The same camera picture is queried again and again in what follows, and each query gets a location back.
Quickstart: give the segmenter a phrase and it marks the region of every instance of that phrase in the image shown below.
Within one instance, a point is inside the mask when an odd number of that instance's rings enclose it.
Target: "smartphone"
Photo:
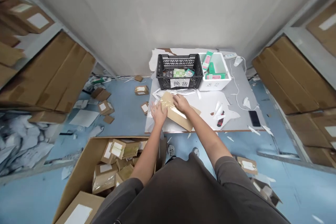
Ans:
[[[260,122],[259,122],[257,112],[256,111],[249,111],[248,113],[250,114],[252,125],[254,127],[260,127],[261,125],[260,125]]]

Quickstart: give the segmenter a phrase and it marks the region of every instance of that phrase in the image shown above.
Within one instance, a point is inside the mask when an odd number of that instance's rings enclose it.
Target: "open cardboard box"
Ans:
[[[55,224],[58,218],[63,214],[66,208],[74,200],[80,191],[92,193],[92,179],[96,165],[100,163],[100,160],[104,154],[107,142],[109,139],[116,138],[129,138],[132,140],[143,141],[142,139],[148,139],[149,136],[102,136],[90,138],[86,144],[80,158],[77,161],[75,168],[65,186],[61,200],[58,204],[52,224]],[[163,146],[162,142],[167,143],[167,138],[160,140],[160,147]],[[161,167],[162,162],[166,160],[166,148],[159,148],[157,156],[157,162]]]

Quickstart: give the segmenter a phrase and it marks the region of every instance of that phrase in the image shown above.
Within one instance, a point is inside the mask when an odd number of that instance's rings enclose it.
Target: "sneaker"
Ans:
[[[196,154],[196,156],[198,157],[200,156],[200,152],[198,151],[196,147],[194,147],[192,151]]]
[[[173,145],[168,145],[168,149],[167,149],[169,158],[172,158],[173,156],[175,156],[175,148]]]

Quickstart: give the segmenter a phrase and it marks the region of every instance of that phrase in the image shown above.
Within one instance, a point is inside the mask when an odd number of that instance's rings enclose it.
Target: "white cable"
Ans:
[[[234,82],[234,84],[236,85],[236,87],[237,87],[237,89],[238,89],[238,93],[234,94],[234,95],[236,96],[236,101],[237,101],[237,105],[238,105],[238,107],[239,107],[240,109],[242,109],[242,110],[246,110],[246,111],[253,111],[253,110],[255,110],[255,109],[257,108],[257,106],[256,106],[254,109],[252,109],[252,110],[247,110],[247,109],[245,109],[245,108],[241,108],[241,107],[239,106],[239,103],[238,103],[239,88],[238,88],[238,86],[237,86],[236,79],[235,79],[235,77],[234,77],[233,74],[232,74],[231,61],[230,61],[230,70],[231,70],[231,77],[232,77],[232,79],[233,79],[233,82]]]

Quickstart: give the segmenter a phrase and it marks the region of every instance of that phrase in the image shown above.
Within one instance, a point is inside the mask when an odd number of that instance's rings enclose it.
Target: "table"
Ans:
[[[156,49],[156,50],[152,51],[153,56],[152,56],[152,59],[150,61],[150,67],[152,65],[151,69],[154,69],[154,66],[156,65],[155,58],[157,59],[158,54],[170,54],[170,55],[172,55],[171,53],[174,53],[176,55],[189,55],[189,54],[194,54],[194,53],[203,53],[203,52],[207,52],[207,51],[208,51],[207,49],[180,49],[180,48],[178,48],[178,49],[171,48],[171,49],[163,49],[163,50]],[[220,51],[220,52],[223,55],[232,53],[230,51]],[[242,62],[239,66],[235,67],[233,65],[234,61],[235,61],[235,59],[226,60],[226,64],[228,66],[228,69],[229,69],[229,72],[230,72],[231,76],[232,75],[234,76],[234,78],[236,80],[236,84],[239,88],[239,95],[237,97],[239,105],[240,105],[240,107],[242,107],[244,109],[248,109],[248,108],[243,106],[244,98],[248,97],[248,99],[250,101],[251,109],[254,109],[255,106],[258,103],[257,103],[256,97],[254,96],[254,93],[251,89],[251,86],[250,86],[250,84],[249,84],[249,82],[246,78],[246,75],[244,73],[244,69],[243,69],[244,63]],[[156,71],[154,72],[154,74],[152,76],[154,78],[153,78],[153,81],[152,81],[152,87],[150,89],[150,94],[149,94],[150,95],[149,104],[152,104],[152,102],[155,101],[155,98],[152,95],[152,93],[160,88],[159,82],[156,78]],[[255,129],[257,131],[265,131],[264,128],[262,128],[262,127],[253,127],[250,116],[249,116],[249,112],[246,111],[246,110],[242,110],[238,107],[238,104],[237,104],[237,101],[236,101],[236,96],[232,95],[232,94],[236,94],[238,92],[237,87],[236,87],[233,80],[231,80],[230,83],[228,85],[226,85],[226,87],[221,91],[201,92],[202,99],[200,99],[200,100],[198,99],[197,94],[186,96],[186,98],[192,106],[201,110],[200,107],[204,107],[204,103],[207,101],[207,99],[210,99],[214,95],[217,95],[217,96],[219,95],[219,94],[216,94],[215,92],[222,92],[225,95],[225,97],[226,97],[226,99],[229,103],[228,104],[229,105],[228,106],[229,110],[237,112],[240,115],[239,118],[229,120],[220,131],[218,131],[218,130],[215,130],[215,131],[217,131],[217,132],[250,131],[248,126],[252,127],[253,129]],[[213,110],[215,109],[215,106],[216,106],[216,102],[215,102],[215,104],[212,104]],[[208,113],[203,110],[200,116],[206,122],[210,122],[208,117],[209,117],[210,113],[213,112],[213,110],[207,111]],[[255,109],[255,111],[257,112],[260,124],[261,125],[266,125],[265,119],[262,115],[262,112],[261,112],[260,108],[257,107]],[[154,124],[153,118],[147,117],[146,126],[145,126],[145,133],[146,134],[149,134],[152,131],[153,124]],[[169,118],[167,118],[167,120],[165,121],[162,130],[163,130],[164,133],[188,133],[188,131],[186,131],[184,128],[182,128],[181,126],[179,126],[178,124],[176,124],[175,122],[170,120]]]

